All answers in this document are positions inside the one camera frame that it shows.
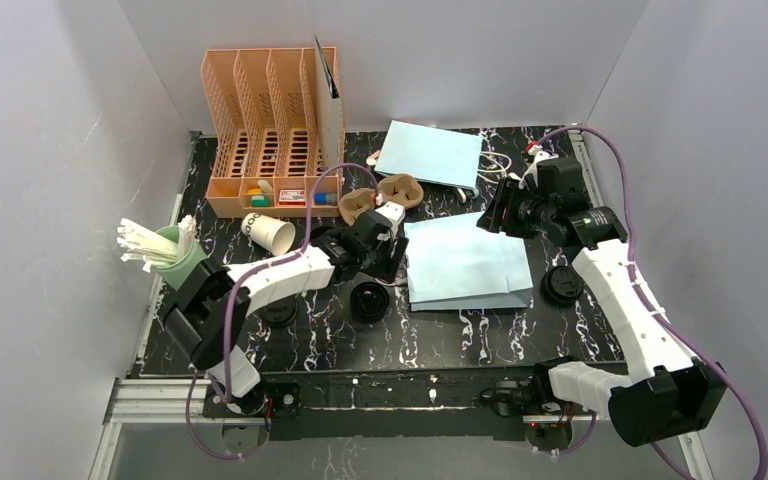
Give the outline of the brown cardboard cup carrier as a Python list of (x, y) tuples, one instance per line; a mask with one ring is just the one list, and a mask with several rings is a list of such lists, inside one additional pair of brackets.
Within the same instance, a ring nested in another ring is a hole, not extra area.
[(392, 201), (406, 210), (418, 206), (424, 198), (424, 190), (419, 182), (407, 174), (397, 174), (384, 178), (374, 188), (359, 188), (344, 194), (338, 203), (342, 220), (349, 226), (366, 210), (374, 208), (374, 194), (383, 196), (384, 202)]

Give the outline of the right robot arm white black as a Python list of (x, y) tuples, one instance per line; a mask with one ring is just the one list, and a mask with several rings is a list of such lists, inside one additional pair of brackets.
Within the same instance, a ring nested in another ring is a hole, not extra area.
[(578, 161), (538, 161), (521, 180), (503, 178), (477, 225), (515, 238), (545, 235), (571, 254), (542, 277), (543, 297), (570, 306), (589, 290), (625, 356), (624, 375), (572, 356), (540, 362), (526, 385), (503, 394), (512, 410), (582, 406), (634, 447), (708, 426), (726, 391), (718, 365), (693, 353), (659, 323), (654, 303), (641, 300), (644, 280), (629, 276), (636, 269), (629, 234), (611, 208), (589, 202)]

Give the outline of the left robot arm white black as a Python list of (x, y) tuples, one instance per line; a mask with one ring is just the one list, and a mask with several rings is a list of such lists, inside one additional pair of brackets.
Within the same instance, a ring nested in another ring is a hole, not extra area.
[(172, 292), (159, 323), (189, 365), (216, 382), (225, 402), (242, 399), (261, 381), (237, 345), (246, 318), (358, 274), (392, 281), (408, 244), (400, 232), (404, 217), (402, 206), (388, 202), (363, 212), (353, 225), (331, 228), (279, 257), (237, 269), (202, 259), (185, 278), (168, 283)]

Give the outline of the white paper coffee cup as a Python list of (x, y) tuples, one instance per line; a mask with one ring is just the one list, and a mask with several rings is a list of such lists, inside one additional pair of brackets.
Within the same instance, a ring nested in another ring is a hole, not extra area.
[(244, 217), (241, 230), (273, 256), (288, 253), (296, 237), (296, 228), (292, 223), (257, 212)]

